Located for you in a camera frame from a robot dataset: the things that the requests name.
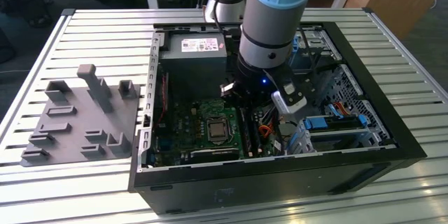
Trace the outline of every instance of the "red cable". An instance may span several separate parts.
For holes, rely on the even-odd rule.
[[[161,114],[158,117],[157,125],[161,122],[162,116],[165,115],[165,76],[161,77]]]

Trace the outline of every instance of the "grey peg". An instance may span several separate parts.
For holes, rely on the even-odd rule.
[[[66,103],[64,93],[70,92],[65,81],[50,81],[45,88],[45,95],[54,104]]]
[[[112,134],[108,134],[105,146],[110,148],[110,151],[114,154],[120,154],[120,153],[125,153],[129,151],[130,143],[126,139],[126,136],[121,132],[118,141],[113,138]]]
[[[104,113],[113,111],[110,101],[108,99],[108,94],[105,88],[101,86],[100,80],[94,75],[96,67],[92,64],[81,64],[77,68],[77,77],[84,79],[86,85],[89,86],[90,95],[94,97],[101,110]]]
[[[136,99],[137,93],[134,91],[134,86],[132,80],[121,80],[118,82],[118,92],[121,99]]]

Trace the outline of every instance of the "floor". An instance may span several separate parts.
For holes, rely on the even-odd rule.
[[[108,9],[108,8],[144,8],[144,1],[132,0],[53,0],[49,5],[52,17],[57,19],[62,9]],[[448,0],[437,0],[414,26],[406,39],[402,41],[413,56],[426,68],[441,86],[448,90]],[[0,14],[0,28],[6,34],[17,50],[17,57],[0,64],[0,120],[8,111],[12,100],[26,77],[25,71],[2,72],[10,70],[29,70],[36,57],[50,34],[52,27],[34,29],[28,26],[20,17],[8,17]]]

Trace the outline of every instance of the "white table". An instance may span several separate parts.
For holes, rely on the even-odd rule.
[[[77,10],[61,16],[0,125],[0,222],[366,224],[445,220],[446,93],[373,14],[360,9],[306,9],[302,21],[337,22],[428,154],[425,160],[353,193],[172,216],[157,216],[140,195],[126,192],[129,158],[21,167],[20,154],[44,110],[48,80],[85,86],[74,79],[76,68],[92,63],[109,85],[130,79],[142,86],[142,94],[152,24],[202,22],[201,11],[193,9]]]

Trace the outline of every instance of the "blue latch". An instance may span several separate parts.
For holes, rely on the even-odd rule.
[[[337,116],[340,119],[344,118],[344,116],[334,109],[333,104],[328,105],[328,107],[329,107],[330,111],[333,112],[334,116]]]
[[[365,127],[368,125],[368,121],[364,115],[357,116],[358,121],[361,122],[362,126]]]
[[[305,125],[306,130],[312,128],[309,119],[302,120],[302,124]]]
[[[325,118],[308,118],[310,122],[310,126],[313,129],[324,129],[328,128],[328,124],[325,122]]]
[[[293,36],[292,40],[292,52],[296,53],[298,51],[298,36],[297,34]]]
[[[288,150],[288,149],[289,149],[289,147],[293,145],[293,143],[294,143],[296,139],[297,139],[297,133],[294,133],[294,134],[292,135],[292,137],[290,137],[290,140],[289,140],[289,144],[288,144],[288,147],[286,147],[286,149],[285,149],[285,150]]]

